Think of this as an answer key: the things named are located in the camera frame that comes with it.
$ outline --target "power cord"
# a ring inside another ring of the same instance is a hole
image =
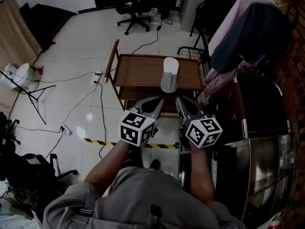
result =
[[[16,126],[16,127],[21,128],[21,129],[25,129],[25,130],[28,130],[28,131],[43,131],[43,132],[53,132],[53,133],[59,133],[59,132],[61,132],[62,129],[64,129],[64,127],[61,126],[61,129],[58,132],[55,132],[55,131],[42,130],[42,129],[27,129],[27,128],[21,127],[21,126]]]
[[[6,195],[7,195],[9,192],[13,191],[13,190],[15,190],[15,189],[14,189],[14,188],[10,188],[10,189],[8,189],[5,193],[2,194],[2,196],[0,197],[0,198],[2,198],[2,204],[5,204],[5,197],[6,197]]]
[[[105,125],[105,116],[104,116],[104,108],[103,108],[103,100],[102,100],[103,86],[102,86],[102,84],[99,83],[99,82],[94,82],[94,83],[97,83],[97,84],[99,84],[99,85],[101,86],[101,96],[100,96],[100,98],[101,98],[101,108],[102,108],[103,125],[104,125],[104,129],[105,129],[105,143],[106,143],[106,142],[107,142],[107,128],[106,128],[106,125]],[[100,151],[99,151],[99,156],[100,156],[101,159],[103,159],[102,156],[101,156],[101,151],[102,151],[102,149],[103,149],[104,147],[105,147],[105,145],[103,145],[103,146],[101,147]]]
[[[156,13],[154,12],[153,8],[152,8],[152,11],[153,11],[153,13],[155,14],[155,16],[157,16],[157,17],[161,20],[161,22],[164,22],[164,23],[167,24],[167,25],[173,25],[173,24],[166,23],[164,20],[162,20],[161,17],[159,17],[158,14],[156,14]]]
[[[71,80],[75,80],[75,79],[84,77],[84,76],[86,76],[86,75],[88,75],[88,74],[90,74],[90,73],[94,73],[95,75],[101,75],[100,73],[96,73],[96,72],[91,71],[91,72],[88,72],[88,73],[86,73],[86,74],[84,74],[84,75],[81,75],[81,76],[78,76],[78,77],[74,77],[74,78],[71,78],[71,79],[68,79],[68,80],[57,80],[57,81],[54,81],[54,82],[45,82],[45,81],[32,80],[32,79],[28,79],[28,78],[26,78],[26,77],[18,76],[17,74],[15,74],[15,73],[12,72],[12,71],[7,71],[7,70],[3,69],[1,66],[0,66],[0,68],[1,68],[2,70],[6,71],[6,72],[11,72],[12,74],[14,74],[14,75],[17,76],[17,77],[20,77],[20,78],[29,80],[29,81],[31,81],[31,82],[43,82],[43,83],[68,82],[68,81],[71,81]]]
[[[157,27],[157,39],[156,39],[156,40],[154,40],[154,41],[151,42],[151,43],[144,44],[144,45],[138,47],[136,50],[134,50],[134,51],[132,52],[132,54],[134,54],[134,53],[135,53],[136,51],[138,51],[140,48],[142,48],[142,47],[144,47],[144,46],[147,46],[147,45],[151,45],[151,44],[155,43],[156,41],[158,41],[158,39],[159,39],[159,34],[158,34],[158,32],[159,32],[159,30],[161,29],[161,26],[162,26],[162,24],[159,25],[159,26]]]
[[[10,113],[9,113],[9,120],[10,120],[10,114],[11,114],[11,112],[13,111],[13,108],[15,107],[17,98],[19,97],[19,93],[20,93],[20,92],[18,92],[18,95],[17,95],[17,97],[16,97],[16,99],[15,99],[15,101],[14,101],[13,107],[12,107],[11,110],[10,110]]]
[[[76,104],[76,105],[69,111],[67,117],[65,118],[65,120],[64,120],[62,123],[64,123],[64,122],[68,119],[68,117],[69,117],[71,111],[72,111],[73,109],[75,109],[78,105],[80,105],[81,102],[84,101],[86,97],[88,97],[90,94],[92,94],[92,93],[96,90],[96,88],[97,88],[97,85],[95,86],[95,89],[94,89],[92,92],[89,92],[88,94],[86,94],[86,95],[84,96],[84,98],[83,98],[78,104]]]
[[[49,157],[49,155],[50,155],[50,153],[52,153],[53,152],[53,150],[57,147],[57,145],[58,145],[58,143],[59,143],[59,141],[62,139],[62,137],[63,137],[63,132],[64,132],[64,130],[65,130],[65,128],[62,128],[61,129],[61,136],[60,136],[60,138],[58,139],[58,141],[57,141],[57,143],[56,143],[56,145],[55,145],[55,147],[48,153],[48,155],[46,156],[46,158],[45,159],[47,159],[48,157]]]

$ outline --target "white tile floor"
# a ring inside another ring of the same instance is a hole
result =
[[[198,35],[189,37],[189,33],[180,31],[178,14],[172,12],[172,26],[163,24],[159,31],[159,40],[152,45],[144,46],[137,54],[156,54],[176,56],[181,46],[193,46]],[[55,37],[55,45],[51,46],[38,59],[36,65],[44,66],[43,81],[65,80],[86,74],[90,71],[104,70],[106,68],[110,51],[115,39],[119,38],[119,53],[132,53],[142,44],[153,42],[157,37],[158,19],[153,12],[151,30],[146,32],[141,26],[134,26],[128,36],[124,35],[128,24],[117,27],[116,23],[128,18],[115,10],[102,10],[81,14],[72,17]],[[181,52],[181,57],[188,57],[188,51]],[[82,78],[57,82],[54,89],[44,93],[40,110],[46,118],[45,125],[31,106],[27,96],[20,95],[11,113],[11,119],[19,119],[19,126],[28,129],[45,129],[59,131],[68,112],[95,86],[91,84],[92,74]],[[40,83],[40,87],[50,86],[52,83]],[[77,169],[78,176],[69,176],[65,180],[72,183],[81,182],[88,172],[100,161],[99,145],[90,144],[84,137],[104,140],[102,124],[102,109],[100,102],[101,88],[98,85],[94,93],[71,111],[65,124],[73,131],[72,136],[64,135],[53,153],[58,156],[60,172]],[[118,121],[122,114],[119,101],[112,86],[103,84],[102,100],[104,106],[105,124],[107,128],[107,141],[118,141]],[[162,118],[160,131],[151,143],[173,144],[177,142],[176,130],[179,121],[177,118]],[[16,146],[16,153],[42,154],[46,156],[58,141],[60,134],[29,131],[16,128],[16,137],[21,141]],[[101,155],[105,156],[111,147],[105,147]],[[145,167],[155,158],[161,161],[161,170],[178,177],[178,150],[172,149],[145,149],[142,148],[142,157]]]

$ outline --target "black chair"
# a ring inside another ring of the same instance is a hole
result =
[[[148,20],[148,22],[151,21],[150,17],[137,17],[136,13],[139,15],[142,15],[142,13],[148,13],[152,10],[152,0],[118,0],[119,3],[116,5],[116,11],[119,14],[130,14],[131,19],[123,20],[118,22],[118,26],[121,25],[121,23],[128,23],[130,22],[130,25],[128,26],[127,31],[125,32],[125,35],[129,34],[130,28],[135,24],[140,24],[143,27],[146,28],[146,31],[149,31],[149,26],[143,22],[143,20]]]
[[[53,160],[55,154],[50,155],[50,163],[41,156],[26,154],[19,156],[6,145],[0,146],[0,177],[8,180],[12,189],[24,189],[31,193],[37,193],[37,206],[35,213],[42,222],[44,209],[56,198],[58,192],[64,193],[65,183],[60,180],[69,174],[77,175],[77,170],[70,170],[59,176],[55,176]]]
[[[7,147],[9,147],[12,151],[15,151],[14,141],[18,145],[20,145],[20,141],[18,141],[13,135],[13,130],[16,124],[19,124],[19,120],[8,120],[3,112],[0,112],[0,140],[5,140]]]
[[[208,41],[206,36],[210,38],[215,34],[218,27],[224,21],[226,15],[235,4],[236,0],[205,0],[200,3],[195,11],[195,19],[190,36],[193,35],[194,29],[199,31],[198,38],[193,47],[181,47],[177,54],[180,54],[182,49],[188,49],[191,58],[190,50],[195,50],[200,53],[200,60],[202,62],[208,62],[210,66],[210,55],[208,50]],[[200,37],[203,40],[204,49],[196,48]]]

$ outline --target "person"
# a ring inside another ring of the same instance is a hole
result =
[[[176,5],[176,0],[160,0],[157,14],[161,16],[161,20],[169,25],[173,22],[169,19],[170,10]]]
[[[244,224],[215,201],[204,149],[192,143],[191,190],[172,176],[151,168],[121,165],[129,144],[119,141],[108,155],[44,211],[44,229],[65,228],[234,228]],[[101,197],[109,187],[109,195]]]

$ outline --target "shoe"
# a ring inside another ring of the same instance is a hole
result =
[[[159,170],[160,169],[160,161],[157,159],[154,159],[151,163],[150,169]]]
[[[165,24],[168,24],[168,25],[172,25],[173,24],[173,22],[170,20],[170,19],[164,19],[164,20],[162,20]]]

